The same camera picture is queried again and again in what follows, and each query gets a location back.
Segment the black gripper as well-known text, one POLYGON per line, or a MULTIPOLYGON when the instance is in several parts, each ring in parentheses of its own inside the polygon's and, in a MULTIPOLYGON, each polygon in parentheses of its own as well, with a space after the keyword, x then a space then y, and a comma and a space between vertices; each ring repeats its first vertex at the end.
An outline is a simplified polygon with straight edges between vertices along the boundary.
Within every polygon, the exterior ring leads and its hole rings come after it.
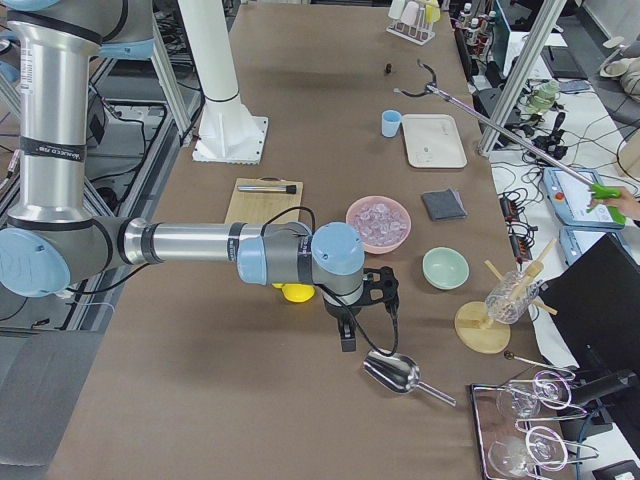
POLYGON ((361 311, 358 305, 347 305, 340 297, 323 292, 324 306, 327 312, 338 322, 340 345, 343 352, 356 350, 355 327, 357 315, 361 311))

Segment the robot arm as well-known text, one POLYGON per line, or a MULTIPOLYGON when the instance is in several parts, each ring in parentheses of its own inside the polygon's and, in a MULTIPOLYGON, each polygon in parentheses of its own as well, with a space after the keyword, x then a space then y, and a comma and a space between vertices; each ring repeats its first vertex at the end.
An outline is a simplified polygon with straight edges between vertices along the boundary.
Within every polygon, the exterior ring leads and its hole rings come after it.
POLYGON ((10 1, 7 20, 21 47, 21 128, 20 199, 1 232, 4 287, 43 297, 124 265, 231 261, 247 283, 320 287, 342 349, 355 349, 364 250, 351 226, 151 224, 84 207, 89 61, 151 56, 150 2, 10 1))

